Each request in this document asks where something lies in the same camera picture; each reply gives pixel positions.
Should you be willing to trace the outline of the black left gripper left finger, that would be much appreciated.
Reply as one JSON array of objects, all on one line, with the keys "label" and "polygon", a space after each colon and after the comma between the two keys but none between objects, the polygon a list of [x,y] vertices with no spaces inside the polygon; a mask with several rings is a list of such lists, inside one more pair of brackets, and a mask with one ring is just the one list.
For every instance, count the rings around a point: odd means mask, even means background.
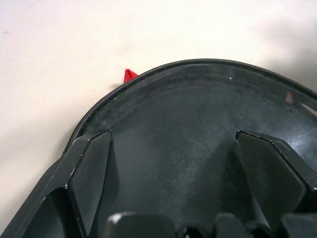
[{"label": "black left gripper left finger", "polygon": [[77,138],[40,178],[4,238],[88,238],[101,198],[111,130]]}]

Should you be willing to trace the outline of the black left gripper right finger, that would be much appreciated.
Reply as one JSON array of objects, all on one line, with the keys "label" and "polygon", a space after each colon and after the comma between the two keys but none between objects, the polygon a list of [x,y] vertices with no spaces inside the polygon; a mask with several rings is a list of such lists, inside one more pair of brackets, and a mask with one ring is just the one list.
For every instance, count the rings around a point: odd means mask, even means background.
[{"label": "black left gripper right finger", "polygon": [[317,171],[284,140],[238,131],[250,189],[272,231],[289,213],[317,213]]}]

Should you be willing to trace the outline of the black and red paddle case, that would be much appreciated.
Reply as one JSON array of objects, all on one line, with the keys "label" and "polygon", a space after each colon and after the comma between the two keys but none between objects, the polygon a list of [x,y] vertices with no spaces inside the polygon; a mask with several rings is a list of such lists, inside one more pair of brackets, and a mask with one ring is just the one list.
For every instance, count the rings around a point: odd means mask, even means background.
[{"label": "black and red paddle case", "polygon": [[114,213],[167,215],[210,229],[218,213],[263,221],[240,164],[239,130],[286,141],[317,170],[317,92],[249,64],[194,59],[139,75],[98,101],[70,142],[113,138],[90,238]]}]

